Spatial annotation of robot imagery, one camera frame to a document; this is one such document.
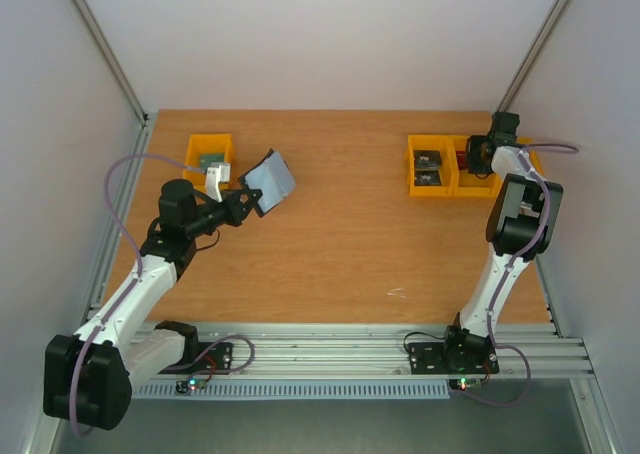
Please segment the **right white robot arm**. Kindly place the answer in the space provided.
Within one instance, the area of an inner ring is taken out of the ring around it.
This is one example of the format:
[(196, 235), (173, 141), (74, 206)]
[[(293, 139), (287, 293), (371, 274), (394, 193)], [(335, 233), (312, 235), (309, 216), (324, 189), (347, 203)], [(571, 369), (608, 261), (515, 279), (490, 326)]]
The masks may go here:
[(448, 371), (467, 373), (491, 367), (497, 349), (494, 331), (516, 281), (548, 248), (564, 195), (534, 166), (531, 144), (517, 140), (520, 117), (496, 112), (485, 135), (466, 144), (473, 174), (495, 174), (500, 192), (487, 221), (487, 263), (470, 301), (445, 331), (441, 358)]

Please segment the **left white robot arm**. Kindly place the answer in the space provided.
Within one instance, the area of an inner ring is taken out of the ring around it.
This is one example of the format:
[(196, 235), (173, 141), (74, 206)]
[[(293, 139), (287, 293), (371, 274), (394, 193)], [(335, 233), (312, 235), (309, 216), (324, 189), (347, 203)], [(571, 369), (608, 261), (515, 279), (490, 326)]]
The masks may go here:
[(189, 372), (199, 365), (202, 349), (190, 326), (167, 323), (142, 344), (131, 342), (151, 309), (186, 271), (197, 253), (197, 238), (222, 225), (240, 226), (261, 197), (261, 190), (244, 187), (212, 198), (185, 179), (162, 186), (159, 215), (126, 280), (74, 334), (57, 335), (47, 345), (46, 415), (74, 427), (112, 430), (140, 385), (166, 368)]

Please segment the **black leather card holder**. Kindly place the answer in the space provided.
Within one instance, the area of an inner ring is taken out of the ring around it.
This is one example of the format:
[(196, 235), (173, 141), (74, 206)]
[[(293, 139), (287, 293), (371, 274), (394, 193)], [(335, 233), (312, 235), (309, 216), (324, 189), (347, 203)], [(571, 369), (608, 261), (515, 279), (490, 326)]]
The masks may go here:
[(296, 188), (296, 181), (280, 152), (270, 149), (252, 169), (238, 178), (243, 189), (260, 190), (255, 210), (264, 217)]

